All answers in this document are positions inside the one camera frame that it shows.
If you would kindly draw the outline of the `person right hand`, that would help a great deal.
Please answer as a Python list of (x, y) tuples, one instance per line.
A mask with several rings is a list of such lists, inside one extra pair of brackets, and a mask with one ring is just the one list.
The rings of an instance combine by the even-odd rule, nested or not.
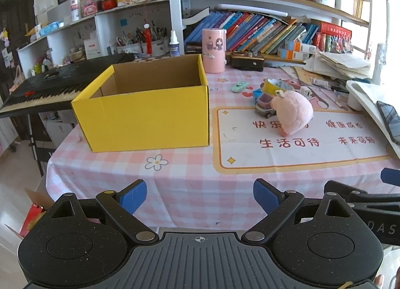
[(373, 283), (378, 289), (382, 289), (384, 281), (385, 281), (385, 276), (378, 275), (377, 277), (375, 277)]

